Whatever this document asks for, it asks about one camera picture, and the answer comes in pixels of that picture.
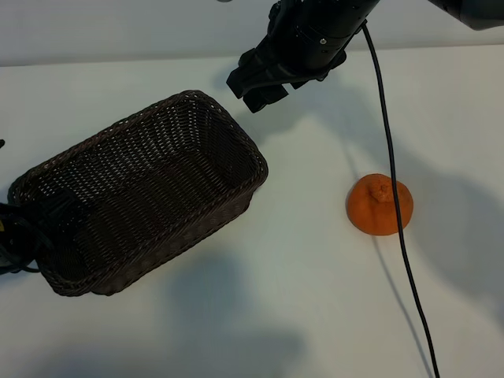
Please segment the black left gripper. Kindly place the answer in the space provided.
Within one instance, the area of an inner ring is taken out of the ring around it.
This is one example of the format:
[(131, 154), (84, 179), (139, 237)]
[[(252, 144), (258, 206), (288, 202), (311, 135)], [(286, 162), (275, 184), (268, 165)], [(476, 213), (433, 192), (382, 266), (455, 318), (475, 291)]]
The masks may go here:
[(75, 195), (58, 192), (22, 205), (1, 204), (1, 274), (37, 273), (38, 258), (78, 258), (76, 237), (85, 216), (71, 212)]

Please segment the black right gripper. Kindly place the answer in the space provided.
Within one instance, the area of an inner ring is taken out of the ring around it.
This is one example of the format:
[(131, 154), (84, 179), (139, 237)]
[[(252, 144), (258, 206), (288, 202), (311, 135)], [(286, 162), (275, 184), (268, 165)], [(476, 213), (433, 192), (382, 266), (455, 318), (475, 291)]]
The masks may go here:
[(346, 58), (345, 48), (377, 1), (278, 1), (266, 36), (244, 53), (227, 85), (252, 113), (300, 88), (322, 81)]

